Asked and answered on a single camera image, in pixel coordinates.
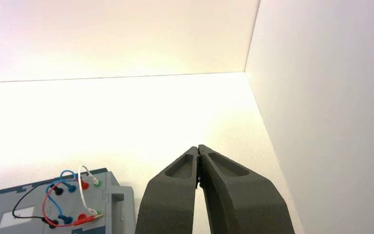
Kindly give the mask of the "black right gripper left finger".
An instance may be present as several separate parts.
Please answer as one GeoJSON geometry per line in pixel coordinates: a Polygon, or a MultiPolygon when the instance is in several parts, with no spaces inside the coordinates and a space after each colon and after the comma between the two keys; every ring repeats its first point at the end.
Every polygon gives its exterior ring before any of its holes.
{"type": "Polygon", "coordinates": [[[198,148],[193,146],[148,182],[137,234],[192,233],[198,159],[198,148]]]}

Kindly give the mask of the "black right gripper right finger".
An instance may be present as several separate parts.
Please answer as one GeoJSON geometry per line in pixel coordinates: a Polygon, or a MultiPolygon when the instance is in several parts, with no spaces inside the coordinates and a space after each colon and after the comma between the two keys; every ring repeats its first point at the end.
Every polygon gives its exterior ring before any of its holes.
{"type": "Polygon", "coordinates": [[[200,187],[213,234],[293,234],[287,204],[262,175],[205,145],[200,187]]]}

